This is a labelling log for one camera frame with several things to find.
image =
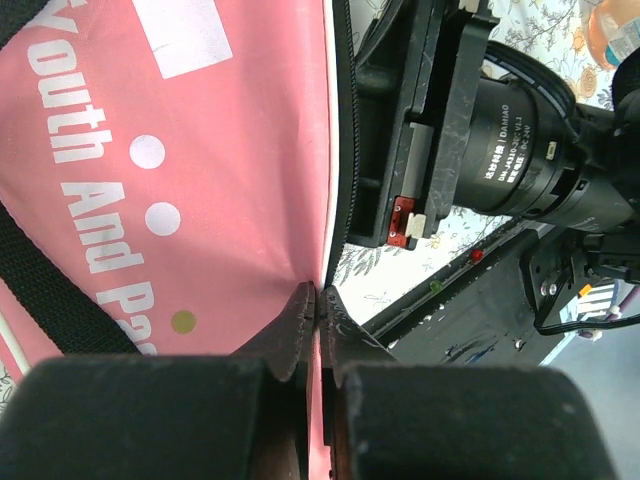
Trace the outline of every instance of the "red led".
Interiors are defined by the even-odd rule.
[[[480,249],[475,249],[471,252],[471,260],[474,262],[479,262],[484,258],[484,252]]]

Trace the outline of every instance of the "black machine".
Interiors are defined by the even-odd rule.
[[[336,32],[348,34],[348,2],[334,8],[342,4]],[[640,51],[615,75],[612,113],[577,105],[553,72],[490,42],[496,24],[486,0],[390,0],[356,56],[338,49],[350,72],[339,91],[348,96],[346,80],[353,95],[340,111],[353,126],[355,178],[340,186],[353,192],[349,240],[414,248],[453,205],[510,215],[480,247],[483,278],[524,285],[520,296],[502,293],[504,316],[520,322],[509,325],[521,329],[511,353],[531,330],[546,338],[640,323],[546,325],[587,282],[640,282]],[[510,74],[483,77],[484,59]],[[452,262],[428,280],[429,294],[408,294],[364,328],[335,287],[301,284],[228,357],[45,362],[0,422],[0,478],[306,478],[315,332],[332,452],[323,478],[616,478],[585,401],[561,374],[413,366],[388,350],[443,295],[463,299],[460,315],[483,307],[465,288],[482,281],[477,263]],[[465,348],[435,349],[432,363],[456,364]]]
[[[576,104],[554,72],[489,41],[496,24],[486,1],[444,0],[391,0],[372,24],[355,56],[349,240],[413,249],[454,205],[552,224],[563,232],[521,252],[537,330],[638,323],[544,325],[568,289],[601,277],[640,282],[640,51],[614,76],[610,112]],[[485,59],[509,74],[487,78]]]

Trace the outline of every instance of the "pink fabric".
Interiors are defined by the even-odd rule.
[[[161,4],[217,12],[211,51]],[[144,352],[231,352],[323,280],[326,62],[319,0],[51,0],[0,52],[2,202]],[[59,354],[4,284],[0,311],[30,365]]]
[[[320,360],[320,333],[313,336],[313,365],[311,367],[311,385],[307,411],[310,418],[309,428],[309,478],[310,480],[328,480],[331,470],[331,449],[324,444],[322,418],[322,362]]]

